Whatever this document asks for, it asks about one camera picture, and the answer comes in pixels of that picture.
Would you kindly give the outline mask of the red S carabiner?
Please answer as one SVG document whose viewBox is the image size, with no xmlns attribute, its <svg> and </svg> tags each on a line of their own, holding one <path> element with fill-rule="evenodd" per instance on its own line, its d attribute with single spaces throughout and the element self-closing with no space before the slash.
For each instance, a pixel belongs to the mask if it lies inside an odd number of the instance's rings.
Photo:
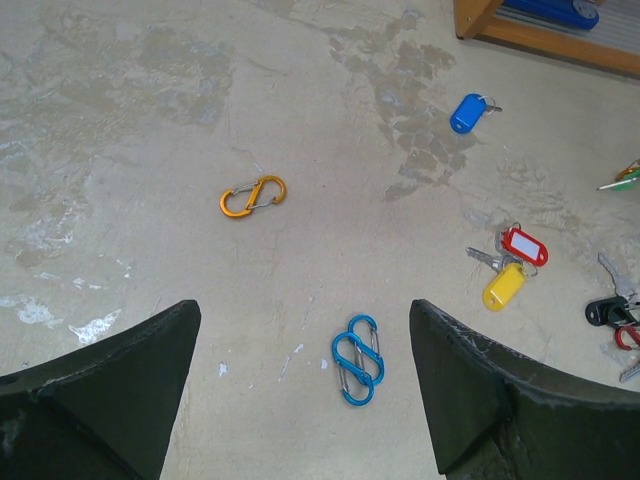
<svg viewBox="0 0 640 480">
<path fill-rule="evenodd" d="M 638 349 L 640 346 L 639 329 L 631 325 L 617 328 L 614 332 L 614 342 L 618 348 L 624 351 Z"/>
</svg>

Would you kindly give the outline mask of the blue key tag with keys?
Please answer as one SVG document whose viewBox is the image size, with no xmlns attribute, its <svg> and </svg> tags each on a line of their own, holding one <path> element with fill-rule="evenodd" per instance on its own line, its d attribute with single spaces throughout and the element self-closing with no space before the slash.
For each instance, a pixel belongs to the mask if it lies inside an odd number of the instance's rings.
<svg viewBox="0 0 640 480">
<path fill-rule="evenodd" d="M 619 376 L 619 381 L 621 383 L 625 383 L 633 379 L 634 377 L 640 374 L 640 363 L 636 363 L 632 367 L 629 367 L 625 371 L 623 371 Z"/>
</svg>

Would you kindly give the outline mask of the orange S carabiner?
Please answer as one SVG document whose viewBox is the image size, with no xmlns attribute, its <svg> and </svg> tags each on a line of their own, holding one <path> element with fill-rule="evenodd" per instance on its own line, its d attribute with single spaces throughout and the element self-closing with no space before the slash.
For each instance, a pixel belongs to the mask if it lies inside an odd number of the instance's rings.
<svg viewBox="0 0 640 480">
<path fill-rule="evenodd" d="M 616 177 L 616 181 L 623 181 L 629 178 L 632 178 L 634 175 L 638 175 L 640 170 L 640 160 L 634 161 L 631 165 L 629 165 L 626 169 L 620 171 Z"/>
<path fill-rule="evenodd" d="M 260 195 L 264 187 L 268 184 L 275 184 L 279 187 L 279 193 L 269 200 L 260 203 Z M 239 194 L 248 193 L 249 197 L 243 207 L 242 210 L 234 211 L 228 207 L 228 201 L 232 197 L 236 197 Z M 250 184 L 246 184 L 243 186 L 239 186 L 233 189 L 226 190 L 220 197 L 219 207 L 221 212 L 229 217 L 234 219 L 244 218 L 253 213 L 254 210 L 260 208 L 266 208 L 271 205 L 281 203 L 287 196 L 287 186 L 285 182 L 278 176 L 275 175 L 266 175 L 258 178 Z"/>
</svg>

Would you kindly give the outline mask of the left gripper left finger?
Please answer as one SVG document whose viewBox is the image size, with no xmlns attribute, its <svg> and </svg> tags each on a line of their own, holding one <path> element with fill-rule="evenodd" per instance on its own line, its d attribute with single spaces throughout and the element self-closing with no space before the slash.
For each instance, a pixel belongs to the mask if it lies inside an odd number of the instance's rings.
<svg viewBox="0 0 640 480">
<path fill-rule="evenodd" d="M 157 479 L 201 324 L 181 301 L 1 378 L 4 479 Z"/>
</svg>

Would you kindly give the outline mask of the green key tag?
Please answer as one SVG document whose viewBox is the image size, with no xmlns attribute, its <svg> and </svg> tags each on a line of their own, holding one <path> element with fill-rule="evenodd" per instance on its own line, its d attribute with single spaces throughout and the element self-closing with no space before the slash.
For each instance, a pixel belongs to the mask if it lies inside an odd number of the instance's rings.
<svg viewBox="0 0 640 480">
<path fill-rule="evenodd" d="M 630 176 L 628 178 L 623 178 L 620 181 L 616 181 L 614 183 L 610 183 L 607 185 L 603 185 L 597 188 L 598 191 L 606 191 L 606 190 L 624 190 L 630 188 L 632 184 L 639 181 L 638 176 Z"/>
</svg>

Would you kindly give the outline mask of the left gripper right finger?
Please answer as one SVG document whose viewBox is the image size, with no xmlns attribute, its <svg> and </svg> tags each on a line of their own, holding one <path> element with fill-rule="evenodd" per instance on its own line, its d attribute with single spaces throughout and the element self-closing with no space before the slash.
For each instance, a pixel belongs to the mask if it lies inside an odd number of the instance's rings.
<svg viewBox="0 0 640 480">
<path fill-rule="evenodd" d="M 411 347 L 448 479 L 636 479 L 639 395 L 548 367 L 413 301 Z"/>
</svg>

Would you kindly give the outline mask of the black key fob with key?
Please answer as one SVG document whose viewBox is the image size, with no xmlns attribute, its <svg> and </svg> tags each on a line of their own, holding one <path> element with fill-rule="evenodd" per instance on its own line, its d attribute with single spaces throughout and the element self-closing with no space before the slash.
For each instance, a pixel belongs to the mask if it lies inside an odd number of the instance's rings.
<svg viewBox="0 0 640 480">
<path fill-rule="evenodd" d="M 593 326 L 638 326 L 639 292 L 631 279 L 624 276 L 603 253 L 598 253 L 599 264 L 609 273 L 614 284 L 614 296 L 594 300 L 585 308 L 585 318 Z"/>
</svg>

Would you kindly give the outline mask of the yellow key tag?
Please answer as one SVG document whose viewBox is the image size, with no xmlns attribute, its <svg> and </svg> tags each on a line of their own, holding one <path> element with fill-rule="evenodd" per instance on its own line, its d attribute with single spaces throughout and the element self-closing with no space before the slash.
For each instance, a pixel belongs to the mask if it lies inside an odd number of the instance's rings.
<svg viewBox="0 0 640 480">
<path fill-rule="evenodd" d="M 515 263 L 507 265 L 484 289 L 484 306 L 493 312 L 503 310 L 525 283 L 523 267 Z"/>
</svg>

